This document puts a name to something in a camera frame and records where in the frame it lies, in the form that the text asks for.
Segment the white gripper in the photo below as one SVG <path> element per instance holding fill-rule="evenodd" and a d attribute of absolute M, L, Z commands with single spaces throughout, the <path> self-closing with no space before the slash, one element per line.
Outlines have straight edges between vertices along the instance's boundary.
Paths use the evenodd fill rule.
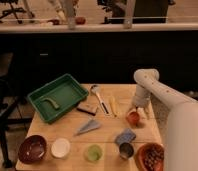
<path fill-rule="evenodd" d="M 150 119 L 150 110 L 149 110 L 149 102 L 150 102 L 150 92 L 146 90 L 144 87 L 137 85 L 136 91 L 133 97 L 133 104 L 130 105 L 127 113 L 137 112 L 137 107 L 143 108 L 145 116 L 147 119 Z"/>

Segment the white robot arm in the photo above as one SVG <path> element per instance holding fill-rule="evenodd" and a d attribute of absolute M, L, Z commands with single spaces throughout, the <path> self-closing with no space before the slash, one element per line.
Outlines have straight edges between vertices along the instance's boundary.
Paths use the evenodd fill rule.
<path fill-rule="evenodd" d="M 153 94 L 169 109 L 164 171 L 198 171 L 198 101 L 161 83 L 157 69 L 138 69 L 133 105 L 144 108 Z"/>

